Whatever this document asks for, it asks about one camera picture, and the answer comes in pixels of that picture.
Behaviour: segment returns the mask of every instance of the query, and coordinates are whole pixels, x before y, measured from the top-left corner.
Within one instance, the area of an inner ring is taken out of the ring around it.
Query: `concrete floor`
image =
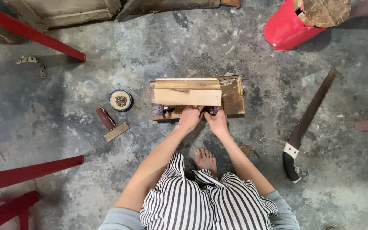
[[[149,81],[232,72],[243,76],[246,112],[229,120],[230,132],[258,151],[260,159],[249,158],[289,202],[301,228],[368,230],[368,133],[353,128],[353,121],[368,119],[368,17],[279,52],[263,36],[279,6],[245,0],[241,9],[165,12],[48,33],[86,52],[83,64],[37,43],[0,45],[0,170],[87,155],[80,167],[5,192],[43,195],[34,209],[36,229],[96,229],[140,162],[174,127],[151,121]],[[35,65],[15,64],[23,55],[45,63],[46,79]],[[292,184],[283,172],[283,144],[332,65],[341,75],[303,140],[296,161],[302,179]],[[109,107],[115,89],[133,95],[130,111]],[[130,126],[110,143],[95,113],[101,106],[117,124]],[[217,156],[221,175],[231,170],[205,121],[177,151],[191,158],[201,146]]]

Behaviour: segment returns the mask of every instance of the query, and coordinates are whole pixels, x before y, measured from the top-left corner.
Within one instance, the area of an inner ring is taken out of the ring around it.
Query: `bare foot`
[[[197,165],[199,170],[210,170],[212,173],[212,176],[216,179],[218,179],[217,174],[217,162],[215,157],[212,155],[208,149],[201,148],[196,149],[194,151],[195,156],[195,164]]]

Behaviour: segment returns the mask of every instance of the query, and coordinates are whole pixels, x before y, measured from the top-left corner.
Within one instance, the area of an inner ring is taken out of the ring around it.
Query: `hand saw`
[[[332,67],[283,148],[283,168],[293,183],[297,183],[300,180],[300,176],[295,171],[294,163],[302,145],[302,138],[338,73],[339,71]]]

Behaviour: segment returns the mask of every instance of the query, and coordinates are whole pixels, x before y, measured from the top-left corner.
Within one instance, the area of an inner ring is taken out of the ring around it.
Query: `striped fabric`
[[[276,205],[258,195],[251,180],[226,173],[219,181],[209,170],[193,171],[195,182],[184,176],[184,157],[175,154],[140,210],[149,230],[275,230],[269,215]]]

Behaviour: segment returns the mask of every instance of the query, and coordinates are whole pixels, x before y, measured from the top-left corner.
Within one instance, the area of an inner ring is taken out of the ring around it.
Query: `gray sweatshirt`
[[[274,191],[265,198],[273,201],[278,207],[278,216],[270,217],[271,223],[276,230],[300,230],[299,223],[292,213],[290,206],[285,199]],[[127,208],[116,207],[109,211],[105,221],[99,230],[143,230],[140,214]]]

